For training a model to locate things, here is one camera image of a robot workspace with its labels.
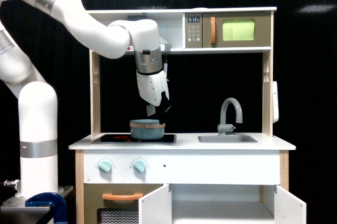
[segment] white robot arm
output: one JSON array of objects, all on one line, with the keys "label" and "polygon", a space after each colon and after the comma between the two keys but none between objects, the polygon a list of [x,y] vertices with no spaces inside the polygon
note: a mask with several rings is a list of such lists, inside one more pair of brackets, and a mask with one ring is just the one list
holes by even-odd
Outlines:
[{"label": "white robot arm", "polygon": [[[133,45],[140,95],[158,114],[166,114],[171,105],[156,22],[117,21],[106,27],[85,11],[81,0],[23,1],[61,22],[80,43],[104,57],[119,58]],[[19,99],[22,196],[58,191],[55,91],[1,22],[0,80]]]},{"label": "white robot arm", "polygon": [[[164,97],[169,99],[165,73],[161,71],[163,64],[156,22],[120,21],[106,27],[85,11],[81,0],[23,1],[61,22],[80,43],[104,57],[119,58],[132,43],[136,51],[137,79],[141,97],[155,107],[161,104],[163,91]],[[1,23],[0,79],[16,97],[27,83],[44,81]]]}]

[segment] toy kitchen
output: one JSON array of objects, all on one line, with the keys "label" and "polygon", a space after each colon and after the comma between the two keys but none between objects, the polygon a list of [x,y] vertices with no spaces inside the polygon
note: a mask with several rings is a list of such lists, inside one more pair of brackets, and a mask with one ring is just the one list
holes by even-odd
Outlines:
[{"label": "toy kitchen", "polygon": [[275,11],[88,11],[106,26],[155,20],[161,51],[168,55],[262,54],[262,132],[226,129],[227,106],[235,106],[237,123],[242,120],[240,105],[230,98],[221,110],[220,134],[165,133],[160,140],[141,141],[127,133],[102,133],[100,56],[90,51],[91,135],[69,146],[76,159],[77,224],[306,223],[306,204],[288,192],[289,150],[295,146],[273,136]]}]

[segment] gray faucet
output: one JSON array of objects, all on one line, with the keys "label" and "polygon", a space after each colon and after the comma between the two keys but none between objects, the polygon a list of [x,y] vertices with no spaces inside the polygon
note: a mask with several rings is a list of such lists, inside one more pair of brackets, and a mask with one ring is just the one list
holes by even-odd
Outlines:
[{"label": "gray faucet", "polygon": [[226,132],[233,132],[235,127],[233,124],[226,124],[226,112],[229,104],[233,104],[236,112],[236,123],[242,123],[242,109],[240,103],[234,98],[228,98],[224,101],[221,107],[220,124],[217,126],[218,132],[226,134]]}]

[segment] mint green knob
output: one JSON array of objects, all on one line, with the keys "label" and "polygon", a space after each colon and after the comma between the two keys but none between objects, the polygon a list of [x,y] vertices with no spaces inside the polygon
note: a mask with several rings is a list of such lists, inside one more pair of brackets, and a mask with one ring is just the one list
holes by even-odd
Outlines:
[{"label": "mint green knob", "polygon": [[107,173],[112,168],[112,162],[109,159],[102,159],[98,163],[98,168],[101,172]]},{"label": "mint green knob", "polygon": [[141,158],[137,158],[132,162],[132,169],[135,173],[143,173],[146,169],[146,162]]}]

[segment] white countertop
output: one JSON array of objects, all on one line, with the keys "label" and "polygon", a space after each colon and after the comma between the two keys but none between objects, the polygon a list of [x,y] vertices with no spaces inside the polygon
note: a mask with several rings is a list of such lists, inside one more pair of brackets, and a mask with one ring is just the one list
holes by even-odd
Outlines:
[{"label": "white countertop", "polygon": [[257,142],[255,143],[200,143],[198,136],[217,136],[218,133],[177,133],[176,143],[174,144],[91,144],[91,141],[103,136],[104,134],[118,133],[100,133],[95,137],[87,136],[82,140],[69,146],[69,149],[86,150],[295,150],[296,147],[277,136],[268,137],[263,133],[235,133],[236,135],[251,136]]}]

